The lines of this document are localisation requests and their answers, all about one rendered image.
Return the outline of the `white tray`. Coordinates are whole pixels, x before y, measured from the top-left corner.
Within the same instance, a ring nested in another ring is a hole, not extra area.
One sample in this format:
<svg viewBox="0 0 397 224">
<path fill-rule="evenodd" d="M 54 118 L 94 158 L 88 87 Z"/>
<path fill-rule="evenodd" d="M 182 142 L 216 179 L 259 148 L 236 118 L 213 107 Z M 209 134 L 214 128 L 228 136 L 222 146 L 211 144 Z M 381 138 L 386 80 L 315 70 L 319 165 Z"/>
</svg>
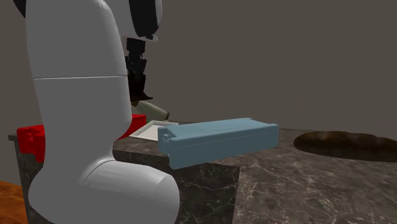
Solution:
<svg viewBox="0 0 397 224">
<path fill-rule="evenodd" d="M 140 129 L 133 132 L 131 135 L 129 135 L 129 137 L 145 139 L 149 141 L 158 141 L 158 128 L 170 125 L 178 125 L 178 123 L 152 120 Z"/>
</svg>

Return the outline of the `blue long box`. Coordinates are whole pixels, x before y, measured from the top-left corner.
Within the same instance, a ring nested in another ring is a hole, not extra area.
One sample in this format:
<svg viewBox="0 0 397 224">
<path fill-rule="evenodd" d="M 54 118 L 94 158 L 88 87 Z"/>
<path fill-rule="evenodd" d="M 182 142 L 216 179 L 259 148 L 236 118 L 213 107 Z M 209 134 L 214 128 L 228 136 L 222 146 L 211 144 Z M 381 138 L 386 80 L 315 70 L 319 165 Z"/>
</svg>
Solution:
<svg viewBox="0 0 397 224">
<path fill-rule="evenodd" d="M 172 169 L 243 155 L 278 145 L 279 126 L 252 118 L 160 127 L 158 149 Z"/>
</svg>

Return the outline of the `red box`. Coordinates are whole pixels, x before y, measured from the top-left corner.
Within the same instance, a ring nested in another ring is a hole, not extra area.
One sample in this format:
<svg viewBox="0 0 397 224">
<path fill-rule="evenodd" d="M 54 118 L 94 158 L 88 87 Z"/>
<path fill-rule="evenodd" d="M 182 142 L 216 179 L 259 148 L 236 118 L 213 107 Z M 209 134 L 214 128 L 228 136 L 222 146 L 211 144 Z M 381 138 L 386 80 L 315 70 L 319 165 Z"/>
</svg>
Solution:
<svg viewBox="0 0 397 224">
<path fill-rule="evenodd" d="M 146 115 L 132 115 L 132 121 L 127 131 L 118 139 L 129 137 L 133 132 L 147 124 Z M 21 153 L 32 154 L 36 162 L 45 160 L 45 129 L 43 125 L 21 127 L 17 129 L 18 144 Z"/>
</svg>

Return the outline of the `dark brown sink basin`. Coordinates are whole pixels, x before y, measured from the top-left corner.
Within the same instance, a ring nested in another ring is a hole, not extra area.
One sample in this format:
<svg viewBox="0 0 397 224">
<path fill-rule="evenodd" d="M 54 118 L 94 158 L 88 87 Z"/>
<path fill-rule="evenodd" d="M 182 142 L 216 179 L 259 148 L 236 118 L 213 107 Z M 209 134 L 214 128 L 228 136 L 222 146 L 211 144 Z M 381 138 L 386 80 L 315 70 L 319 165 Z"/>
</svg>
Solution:
<svg viewBox="0 0 397 224">
<path fill-rule="evenodd" d="M 397 162 L 397 141 L 371 134 L 344 131 L 314 131 L 295 138 L 300 151 L 327 157 Z"/>
</svg>

